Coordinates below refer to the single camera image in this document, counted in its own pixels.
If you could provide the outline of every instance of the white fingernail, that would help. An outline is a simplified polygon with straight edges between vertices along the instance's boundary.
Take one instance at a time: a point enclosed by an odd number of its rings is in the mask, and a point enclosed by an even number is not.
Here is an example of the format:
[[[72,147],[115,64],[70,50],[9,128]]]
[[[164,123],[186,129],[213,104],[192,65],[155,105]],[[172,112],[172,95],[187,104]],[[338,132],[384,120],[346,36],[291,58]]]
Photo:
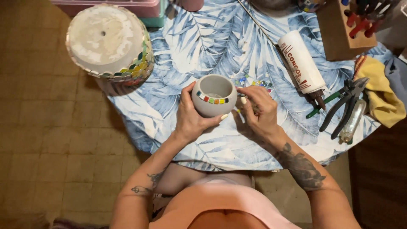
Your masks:
[[[243,105],[247,103],[247,100],[245,97],[240,97],[240,101],[242,101]]]
[[[224,115],[222,115],[221,120],[226,119],[228,116],[229,116],[228,114],[224,114]]]

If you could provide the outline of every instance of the table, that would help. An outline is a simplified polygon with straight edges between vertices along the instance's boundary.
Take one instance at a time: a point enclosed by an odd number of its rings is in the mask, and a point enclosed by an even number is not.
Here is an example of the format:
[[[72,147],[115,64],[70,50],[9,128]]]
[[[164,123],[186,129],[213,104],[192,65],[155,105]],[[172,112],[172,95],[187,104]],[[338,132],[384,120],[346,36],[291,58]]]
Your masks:
[[[249,8],[275,43],[291,30],[300,31],[326,82],[325,96],[343,87],[344,80],[352,77],[353,61],[326,61],[314,13],[292,7],[286,16],[269,17]],[[270,95],[278,103],[278,124],[322,164],[333,161],[380,125],[365,116],[353,144],[340,145],[338,140],[330,139],[330,133],[342,116],[342,108],[326,131],[319,133],[326,112],[305,119],[312,105],[298,95],[276,50],[237,1],[206,1],[202,10],[195,13],[170,5],[167,12],[170,13],[165,26],[150,31],[155,66],[147,82],[137,88],[99,81],[138,149],[154,153],[160,147],[175,129],[181,89],[211,73],[234,78],[248,74],[255,79],[264,79],[268,73],[273,83]],[[368,54],[381,62],[391,56],[382,44]],[[327,110],[336,102],[328,103]],[[229,115],[212,132],[204,133],[186,146],[174,160],[205,171],[281,169],[269,152],[238,132],[236,123],[242,122],[242,116],[237,117],[236,122],[233,115]]]

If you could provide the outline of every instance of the pink box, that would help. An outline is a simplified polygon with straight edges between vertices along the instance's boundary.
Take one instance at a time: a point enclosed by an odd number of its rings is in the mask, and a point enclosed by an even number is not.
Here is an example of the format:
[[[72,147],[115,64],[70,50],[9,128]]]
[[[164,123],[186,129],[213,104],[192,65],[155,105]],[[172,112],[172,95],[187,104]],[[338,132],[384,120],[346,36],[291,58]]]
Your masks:
[[[107,3],[127,8],[137,17],[157,18],[160,16],[160,0],[50,0],[67,15],[74,17],[84,9]]]

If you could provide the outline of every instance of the tiled floor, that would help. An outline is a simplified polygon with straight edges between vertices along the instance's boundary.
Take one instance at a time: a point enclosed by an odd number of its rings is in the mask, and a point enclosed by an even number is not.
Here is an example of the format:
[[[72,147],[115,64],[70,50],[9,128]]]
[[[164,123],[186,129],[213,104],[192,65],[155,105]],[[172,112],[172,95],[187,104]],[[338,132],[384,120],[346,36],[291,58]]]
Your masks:
[[[70,19],[48,0],[0,0],[0,210],[103,224],[121,184],[146,159],[95,81],[64,46]],[[350,196],[347,156],[328,166]],[[287,171],[259,189],[293,222],[310,222]]]

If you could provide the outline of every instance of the wooden tool holder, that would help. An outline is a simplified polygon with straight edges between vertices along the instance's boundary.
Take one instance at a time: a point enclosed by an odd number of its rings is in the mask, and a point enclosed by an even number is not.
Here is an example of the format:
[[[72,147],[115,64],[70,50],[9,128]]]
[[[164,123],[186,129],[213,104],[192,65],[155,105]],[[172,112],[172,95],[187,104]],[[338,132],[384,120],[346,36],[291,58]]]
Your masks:
[[[359,31],[354,38],[349,36],[350,31],[361,20],[357,18],[352,27],[347,26],[348,17],[345,11],[356,12],[356,7],[355,2],[344,6],[341,0],[327,0],[326,4],[316,12],[326,60],[350,60],[377,45],[374,34],[369,38],[365,36],[364,33],[368,28]]]

